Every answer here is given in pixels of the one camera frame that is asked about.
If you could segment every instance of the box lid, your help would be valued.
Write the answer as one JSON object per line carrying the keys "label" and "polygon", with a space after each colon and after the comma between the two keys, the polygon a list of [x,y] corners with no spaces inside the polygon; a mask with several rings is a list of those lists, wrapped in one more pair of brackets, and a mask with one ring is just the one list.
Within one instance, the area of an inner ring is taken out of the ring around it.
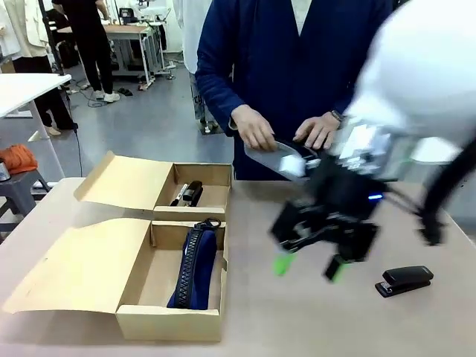
{"label": "box lid", "polygon": [[150,221],[142,219],[111,219],[69,228],[3,309],[115,313],[149,227]]}
{"label": "box lid", "polygon": [[107,152],[74,191],[78,201],[153,210],[173,163],[127,158]]}

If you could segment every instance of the blue led light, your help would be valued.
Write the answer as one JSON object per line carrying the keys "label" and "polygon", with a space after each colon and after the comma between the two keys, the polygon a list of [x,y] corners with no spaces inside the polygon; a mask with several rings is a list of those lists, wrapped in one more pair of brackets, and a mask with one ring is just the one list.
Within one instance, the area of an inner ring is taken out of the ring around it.
{"label": "blue led light", "polygon": [[372,195],[372,196],[369,196],[369,199],[383,199],[384,196],[383,195]]}

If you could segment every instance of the wristwatch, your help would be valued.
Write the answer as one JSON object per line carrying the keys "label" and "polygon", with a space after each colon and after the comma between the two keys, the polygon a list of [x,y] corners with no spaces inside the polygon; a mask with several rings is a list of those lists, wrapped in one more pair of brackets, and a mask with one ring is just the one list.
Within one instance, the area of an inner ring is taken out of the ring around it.
{"label": "wristwatch", "polygon": [[332,110],[330,114],[332,114],[332,116],[335,119],[339,120],[341,123],[344,120],[344,116],[341,113],[339,113],[337,110]]}

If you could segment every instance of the navy blue jacket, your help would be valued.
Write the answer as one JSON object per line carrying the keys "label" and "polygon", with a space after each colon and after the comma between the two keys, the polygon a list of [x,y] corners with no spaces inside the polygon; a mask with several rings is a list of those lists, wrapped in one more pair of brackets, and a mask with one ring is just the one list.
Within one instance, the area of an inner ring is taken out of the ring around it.
{"label": "navy blue jacket", "polygon": [[196,81],[211,114],[234,136],[237,179],[282,178],[245,155],[228,128],[231,111],[248,104],[287,141],[307,118],[342,113],[390,12],[391,0],[313,0],[299,36],[291,0],[213,0]]}

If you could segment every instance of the blue pouch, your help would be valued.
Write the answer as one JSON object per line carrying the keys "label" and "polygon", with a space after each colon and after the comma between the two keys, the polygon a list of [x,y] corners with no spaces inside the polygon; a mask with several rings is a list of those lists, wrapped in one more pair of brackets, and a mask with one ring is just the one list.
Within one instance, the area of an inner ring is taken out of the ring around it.
{"label": "blue pouch", "polygon": [[197,223],[187,234],[182,249],[177,285],[167,304],[169,308],[206,310],[211,272],[216,255],[215,230],[218,219]]}

